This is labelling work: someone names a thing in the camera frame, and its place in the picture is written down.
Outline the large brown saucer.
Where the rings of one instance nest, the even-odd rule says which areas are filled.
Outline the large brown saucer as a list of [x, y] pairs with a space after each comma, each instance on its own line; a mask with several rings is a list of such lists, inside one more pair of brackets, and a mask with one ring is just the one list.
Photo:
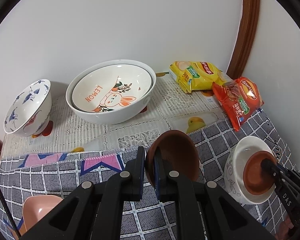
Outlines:
[[155, 185], [154, 156], [159, 148], [164, 160], [170, 162], [174, 170], [187, 176], [192, 181], [199, 177], [198, 151], [188, 135], [179, 130], [162, 133], [150, 146], [145, 160], [145, 171], [148, 181]]

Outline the lemon rabbit white bowl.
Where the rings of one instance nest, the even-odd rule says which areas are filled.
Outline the lemon rabbit white bowl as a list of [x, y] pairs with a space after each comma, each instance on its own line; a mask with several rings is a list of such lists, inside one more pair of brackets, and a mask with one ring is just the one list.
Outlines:
[[72, 91], [72, 103], [85, 112], [109, 112], [142, 98], [152, 86], [149, 72], [132, 64], [113, 64], [81, 78]]

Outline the blue crane patterned bowl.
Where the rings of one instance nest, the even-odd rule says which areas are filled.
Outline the blue crane patterned bowl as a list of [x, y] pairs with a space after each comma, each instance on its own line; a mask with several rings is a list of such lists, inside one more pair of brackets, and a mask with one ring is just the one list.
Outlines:
[[4, 119], [4, 131], [20, 137], [38, 135], [50, 120], [51, 82], [38, 80], [26, 87], [11, 104]]

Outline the small brown saucer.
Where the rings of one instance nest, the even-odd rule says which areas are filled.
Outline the small brown saucer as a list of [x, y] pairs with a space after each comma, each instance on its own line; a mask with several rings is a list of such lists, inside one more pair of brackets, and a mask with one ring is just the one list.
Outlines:
[[276, 159], [271, 153], [258, 151], [248, 159], [244, 167], [243, 182], [250, 194], [264, 194], [274, 184], [274, 178], [261, 167], [264, 159], [269, 159], [272, 163], [276, 163]]

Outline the white swirl bowl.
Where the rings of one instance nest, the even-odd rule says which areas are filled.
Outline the white swirl bowl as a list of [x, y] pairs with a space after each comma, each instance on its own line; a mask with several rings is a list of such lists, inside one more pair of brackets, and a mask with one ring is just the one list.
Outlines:
[[270, 158], [277, 161], [275, 154], [260, 138], [247, 136], [239, 141], [229, 154], [224, 167], [224, 181], [226, 191], [241, 204], [262, 204], [272, 195], [275, 185], [271, 184], [262, 194], [250, 193], [244, 184], [244, 171], [248, 160], [253, 154], [265, 151]]

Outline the large white ceramic bowl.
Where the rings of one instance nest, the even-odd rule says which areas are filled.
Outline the large white ceramic bowl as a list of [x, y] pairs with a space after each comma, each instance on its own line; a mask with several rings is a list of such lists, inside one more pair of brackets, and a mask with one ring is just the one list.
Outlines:
[[135, 60], [98, 63], [76, 76], [65, 99], [81, 119], [98, 125], [127, 121], [141, 113], [157, 81], [154, 70]]

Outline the yellow chips bag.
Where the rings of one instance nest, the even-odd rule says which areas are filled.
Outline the yellow chips bag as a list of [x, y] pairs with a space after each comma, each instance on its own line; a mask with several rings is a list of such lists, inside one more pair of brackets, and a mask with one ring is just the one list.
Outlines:
[[169, 73], [186, 94], [198, 90], [211, 90], [212, 84], [226, 83], [226, 76], [209, 62], [175, 61]]

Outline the newspaper print table cover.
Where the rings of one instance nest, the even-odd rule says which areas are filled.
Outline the newspaper print table cover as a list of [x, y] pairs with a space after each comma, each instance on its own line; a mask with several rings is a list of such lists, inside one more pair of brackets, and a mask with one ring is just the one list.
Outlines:
[[155, 89], [145, 112], [116, 125], [91, 124], [77, 117], [67, 106], [65, 98], [52, 102], [53, 129], [49, 136], [4, 139], [2, 158], [30, 153], [105, 151], [150, 145], [159, 135], [177, 129], [192, 130], [193, 117], [201, 118], [207, 126], [225, 119], [225, 113], [211, 93], [185, 94], [169, 74], [157, 78]]

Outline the red chips bag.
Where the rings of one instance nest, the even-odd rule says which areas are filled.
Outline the red chips bag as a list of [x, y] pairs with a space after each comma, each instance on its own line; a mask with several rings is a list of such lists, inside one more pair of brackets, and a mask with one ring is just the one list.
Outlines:
[[242, 76], [222, 85], [214, 82], [212, 91], [236, 132], [264, 104], [257, 85], [247, 77]]

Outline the pink square plate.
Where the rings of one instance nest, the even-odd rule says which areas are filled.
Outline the pink square plate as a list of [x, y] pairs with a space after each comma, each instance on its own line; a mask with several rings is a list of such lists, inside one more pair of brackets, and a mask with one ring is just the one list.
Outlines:
[[54, 195], [30, 196], [23, 204], [23, 220], [28, 231], [63, 199]]

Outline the grey checked tablecloth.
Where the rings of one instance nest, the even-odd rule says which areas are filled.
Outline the grey checked tablecloth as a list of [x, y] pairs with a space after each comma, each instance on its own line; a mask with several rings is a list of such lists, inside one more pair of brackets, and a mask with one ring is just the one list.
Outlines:
[[[264, 110], [259, 109], [234, 131], [228, 119], [190, 133], [199, 155], [198, 181], [213, 180], [225, 185], [223, 177], [228, 155], [244, 137], [262, 139], [286, 168], [295, 168], [291, 151], [279, 136]], [[65, 198], [84, 181], [102, 183], [122, 171], [136, 157], [139, 146], [149, 146], [159, 136], [157, 129], [131, 140], [119, 141], [112, 151], [37, 154], [5, 158], [0, 163], [0, 189], [8, 210], [0, 203], [0, 231], [6, 239], [18, 239], [26, 232], [23, 204], [34, 196]], [[158, 201], [148, 180], [143, 182], [142, 200], [125, 202], [121, 239], [177, 239], [175, 205]]]

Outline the brown wooden door frame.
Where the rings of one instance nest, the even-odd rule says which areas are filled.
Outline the brown wooden door frame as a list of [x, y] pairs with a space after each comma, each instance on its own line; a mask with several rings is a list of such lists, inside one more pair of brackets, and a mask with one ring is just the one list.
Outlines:
[[243, 74], [249, 59], [258, 25], [260, 3], [261, 0], [242, 0], [242, 17], [237, 40], [226, 72], [232, 79]]

